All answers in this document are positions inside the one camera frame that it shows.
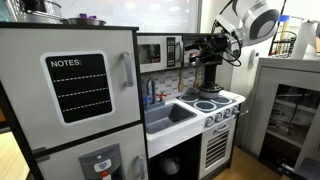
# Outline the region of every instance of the cabinet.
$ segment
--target cabinet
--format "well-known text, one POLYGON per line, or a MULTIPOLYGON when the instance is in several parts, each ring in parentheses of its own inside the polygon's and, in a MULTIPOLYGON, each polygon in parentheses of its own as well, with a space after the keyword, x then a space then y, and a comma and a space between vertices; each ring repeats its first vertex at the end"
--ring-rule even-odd
POLYGON ((276 170, 320 160, 320 62, 261 59, 245 148, 276 170))

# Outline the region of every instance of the toy stove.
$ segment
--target toy stove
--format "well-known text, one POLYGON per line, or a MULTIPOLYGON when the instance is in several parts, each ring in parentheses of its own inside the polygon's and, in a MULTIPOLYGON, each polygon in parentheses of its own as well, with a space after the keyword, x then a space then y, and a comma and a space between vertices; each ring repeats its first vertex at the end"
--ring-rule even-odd
POLYGON ((177 99, 204 113, 211 113, 212 111, 219 110, 236 102, 235 100, 224 96, 219 96, 215 99, 205 99, 193 94, 178 96, 177 99))

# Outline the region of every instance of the refrigerator door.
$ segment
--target refrigerator door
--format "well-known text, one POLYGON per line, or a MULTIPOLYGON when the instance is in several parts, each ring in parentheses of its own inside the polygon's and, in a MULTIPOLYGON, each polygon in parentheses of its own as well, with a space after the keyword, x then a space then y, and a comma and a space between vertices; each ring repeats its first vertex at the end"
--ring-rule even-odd
POLYGON ((49 160, 38 163, 38 166, 46 180, 85 180, 87 179, 85 174, 91 178, 98 175, 97 179, 102 179, 102 176, 110 174, 113 176, 112 179, 147 180, 143 127, 137 125, 51 154, 49 160), (120 163, 113 158, 115 151, 110 151, 117 146, 120 149, 120 163), (88 159, 91 155, 94 157, 91 161, 93 163, 90 164, 88 160, 84 162, 88 169, 85 173, 80 163, 83 161, 80 159, 88 159))
POLYGON ((31 149, 141 119, 133 30, 110 29, 0 28, 0 81, 31 149))

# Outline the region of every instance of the control knob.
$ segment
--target control knob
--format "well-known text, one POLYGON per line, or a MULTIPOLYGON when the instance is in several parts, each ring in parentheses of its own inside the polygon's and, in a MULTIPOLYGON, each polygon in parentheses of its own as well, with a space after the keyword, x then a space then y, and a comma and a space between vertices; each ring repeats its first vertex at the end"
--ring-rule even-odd
POLYGON ((222 113, 218 113, 218 114, 216 115, 216 117, 214 118, 214 121, 215 121, 216 123, 219 123, 219 122, 221 122, 222 120, 223 120, 222 113))
POLYGON ((232 108, 232 114, 233 114, 233 115, 237 115, 237 114, 239 114, 239 113, 240 113, 240 111, 238 110, 238 107, 237 107, 237 106, 235 106, 235 107, 232 108))
POLYGON ((228 119, 228 118, 231 117, 231 116, 232 116, 232 114, 231 114, 231 112, 230 112, 229 109, 227 109, 227 110, 224 111, 224 115, 223 115, 224 118, 228 119))
POLYGON ((213 118, 210 116, 206 119, 204 126, 205 127, 211 127, 214 124, 213 118))

